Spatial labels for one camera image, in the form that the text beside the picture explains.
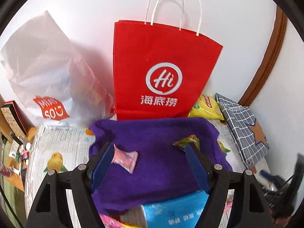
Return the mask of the grey checked folded cloth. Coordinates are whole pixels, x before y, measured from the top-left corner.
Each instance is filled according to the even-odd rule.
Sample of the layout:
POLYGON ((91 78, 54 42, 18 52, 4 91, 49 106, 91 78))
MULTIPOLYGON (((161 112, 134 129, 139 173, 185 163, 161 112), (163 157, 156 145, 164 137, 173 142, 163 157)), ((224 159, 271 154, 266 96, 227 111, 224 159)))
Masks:
POLYGON ((269 151, 266 136, 251 109, 216 93, 215 100, 230 127, 247 168, 254 167, 269 151))

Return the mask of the white Miniso plastic bag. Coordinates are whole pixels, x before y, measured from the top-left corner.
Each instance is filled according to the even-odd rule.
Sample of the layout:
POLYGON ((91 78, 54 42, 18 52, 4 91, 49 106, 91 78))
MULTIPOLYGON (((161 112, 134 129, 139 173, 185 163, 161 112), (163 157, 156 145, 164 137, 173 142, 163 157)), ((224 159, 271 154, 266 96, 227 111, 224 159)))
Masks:
POLYGON ((35 125, 87 127, 112 116, 113 96, 48 12, 12 34, 1 60, 12 90, 35 125))

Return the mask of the yellow chips bag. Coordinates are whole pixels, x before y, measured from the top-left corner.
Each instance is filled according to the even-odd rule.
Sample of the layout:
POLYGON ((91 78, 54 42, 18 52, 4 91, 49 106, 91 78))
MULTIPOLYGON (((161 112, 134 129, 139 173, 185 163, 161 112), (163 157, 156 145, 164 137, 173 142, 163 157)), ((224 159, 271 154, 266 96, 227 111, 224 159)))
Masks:
POLYGON ((201 94, 190 110, 188 117, 203 117, 207 120, 224 120, 224 116, 212 96, 201 94))

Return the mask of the small pink candy packet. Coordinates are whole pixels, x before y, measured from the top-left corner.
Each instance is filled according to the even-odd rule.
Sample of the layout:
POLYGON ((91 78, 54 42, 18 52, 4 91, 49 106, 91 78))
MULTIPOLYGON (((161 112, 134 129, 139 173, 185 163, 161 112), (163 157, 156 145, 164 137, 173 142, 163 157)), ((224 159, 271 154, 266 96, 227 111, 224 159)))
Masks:
POLYGON ((125 152, 114 145, 114 157, 111 163, 120 165, 130 174, 133 174, 137 159, 137 151, 125 152))

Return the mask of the blue tissue pack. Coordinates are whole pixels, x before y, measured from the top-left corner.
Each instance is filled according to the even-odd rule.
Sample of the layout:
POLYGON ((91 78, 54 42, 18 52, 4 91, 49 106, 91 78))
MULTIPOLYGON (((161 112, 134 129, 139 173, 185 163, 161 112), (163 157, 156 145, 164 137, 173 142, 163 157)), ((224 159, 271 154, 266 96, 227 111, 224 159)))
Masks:
POLYGON ((134 207, 120 216, 122 222, 140 227, 189 227, 193 228, 207 202, 204 191, 158 203, 134 207))

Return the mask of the patterned book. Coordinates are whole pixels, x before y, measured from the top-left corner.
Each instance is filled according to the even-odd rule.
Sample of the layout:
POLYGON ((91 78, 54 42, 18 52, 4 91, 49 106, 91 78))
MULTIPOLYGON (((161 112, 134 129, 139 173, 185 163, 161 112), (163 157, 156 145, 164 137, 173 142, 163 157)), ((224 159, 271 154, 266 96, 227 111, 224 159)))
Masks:
POLYGON ((20 109, 15 101, 8 101, 1 107, 4 119, 16 136, 26 136, 28 130, 23 122, 20 109))

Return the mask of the red paper Haidilao bag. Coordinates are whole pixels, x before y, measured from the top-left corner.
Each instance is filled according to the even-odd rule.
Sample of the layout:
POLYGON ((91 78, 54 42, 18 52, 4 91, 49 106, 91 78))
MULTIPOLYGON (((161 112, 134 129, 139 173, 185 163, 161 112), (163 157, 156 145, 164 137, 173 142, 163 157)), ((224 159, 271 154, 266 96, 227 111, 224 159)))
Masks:
POLYGON ((186 117, 222 46, 181 27, 144 21, 114 24, 113 78, 118 120, 186 117))

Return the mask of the brown wooden door frame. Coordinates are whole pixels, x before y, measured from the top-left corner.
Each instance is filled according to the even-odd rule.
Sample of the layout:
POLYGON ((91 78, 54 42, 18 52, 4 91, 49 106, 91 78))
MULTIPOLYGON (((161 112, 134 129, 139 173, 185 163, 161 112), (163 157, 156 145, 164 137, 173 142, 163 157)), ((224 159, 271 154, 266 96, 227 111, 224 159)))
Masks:
POLYGON ((249 86, 247 87, 244 94, 239 100, 240 105, 249 107, 262 90, 264 84, 266 83, 277 62, 284 42, 286 29, 287 16, 279 8, 279 6, 276 6, 274 26, 271 33, 271 37, 269 39, 268 46, 266 48, 264 57, 259 68, 257 69, 249 86))

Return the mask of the purple towel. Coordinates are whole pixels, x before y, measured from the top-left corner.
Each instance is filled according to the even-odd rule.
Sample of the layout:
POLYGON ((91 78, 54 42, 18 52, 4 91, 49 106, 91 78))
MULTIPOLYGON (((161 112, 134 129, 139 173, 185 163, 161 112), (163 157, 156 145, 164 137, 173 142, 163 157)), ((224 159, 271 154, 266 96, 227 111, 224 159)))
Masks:
POLYGON ((89 156, 97 154, 106 142, 126 152, 135 151, 138 159, 133 173, 111 164, 92 198, 97 211, 107 216, 122 215, 129 209, 151 202, 175 199, 199 189, 185 153, 174 146, 196 135, 200 151, 213 163, 230 171, 221 151, 218 130, 202 117, 161 120, 98 120, 90 125, 96 137, 89 156))

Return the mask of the pink purple snack bag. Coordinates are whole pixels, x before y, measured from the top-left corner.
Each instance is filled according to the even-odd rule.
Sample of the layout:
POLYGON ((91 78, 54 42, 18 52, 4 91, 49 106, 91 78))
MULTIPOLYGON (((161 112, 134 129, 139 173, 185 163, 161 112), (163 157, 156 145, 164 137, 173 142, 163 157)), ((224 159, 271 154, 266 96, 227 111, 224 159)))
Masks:
POLYGON ((123 223, 106 215, 99 215, 105 228, 140 228, 139 226, 123 223))

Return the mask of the green candy packet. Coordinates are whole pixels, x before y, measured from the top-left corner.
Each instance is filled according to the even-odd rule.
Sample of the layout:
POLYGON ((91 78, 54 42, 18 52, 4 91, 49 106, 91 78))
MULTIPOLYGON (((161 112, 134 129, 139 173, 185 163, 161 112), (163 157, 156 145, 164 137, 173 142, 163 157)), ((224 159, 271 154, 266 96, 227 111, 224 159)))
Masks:
POLYGON ((198 149, 200 149, 200 139, 197 138, 195 134, 189 135, 188 137, 185 137, 177 142, 173 142, 173 146, 185 152, 186 145, 189 143, 193 143, 198 149))

